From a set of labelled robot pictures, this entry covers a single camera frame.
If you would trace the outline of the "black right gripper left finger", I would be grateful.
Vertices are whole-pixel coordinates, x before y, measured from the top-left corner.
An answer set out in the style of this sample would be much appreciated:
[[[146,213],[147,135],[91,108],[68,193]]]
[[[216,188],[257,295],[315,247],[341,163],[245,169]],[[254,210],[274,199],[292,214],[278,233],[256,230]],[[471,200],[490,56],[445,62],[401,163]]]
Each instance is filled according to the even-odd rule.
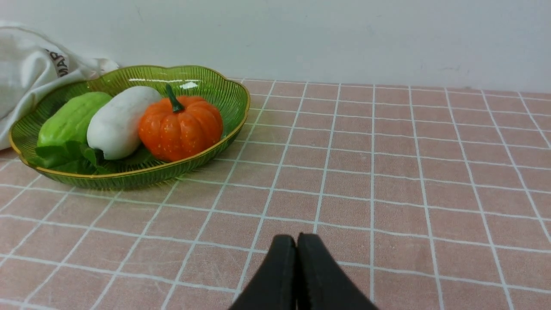
[[[231,310],[294,310],[295,261],[297,247],[293,237],[273,237],[262,264],[230,307]]]

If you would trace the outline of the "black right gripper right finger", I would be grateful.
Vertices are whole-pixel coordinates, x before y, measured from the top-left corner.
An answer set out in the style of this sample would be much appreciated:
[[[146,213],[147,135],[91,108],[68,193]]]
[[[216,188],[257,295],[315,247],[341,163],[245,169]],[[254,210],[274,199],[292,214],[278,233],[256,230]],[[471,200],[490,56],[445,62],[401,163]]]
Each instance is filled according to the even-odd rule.
[[[298,310],[377,310],[339,267],[317,234],[297,240]]]

